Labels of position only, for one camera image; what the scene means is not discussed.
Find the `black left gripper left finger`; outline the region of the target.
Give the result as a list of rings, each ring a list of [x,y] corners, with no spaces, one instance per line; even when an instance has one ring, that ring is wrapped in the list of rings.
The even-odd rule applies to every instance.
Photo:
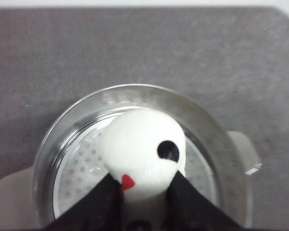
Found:
[[[121,212],[118,181],[107,174],[85,197],[44,231],[120,231]]]

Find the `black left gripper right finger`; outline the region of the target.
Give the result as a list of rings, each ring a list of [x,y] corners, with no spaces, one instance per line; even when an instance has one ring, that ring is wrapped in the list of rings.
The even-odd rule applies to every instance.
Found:
[[[180,171],[167,189],[166,202],[168,207],[161,227],[163,231],[245,230],[198,192]]]

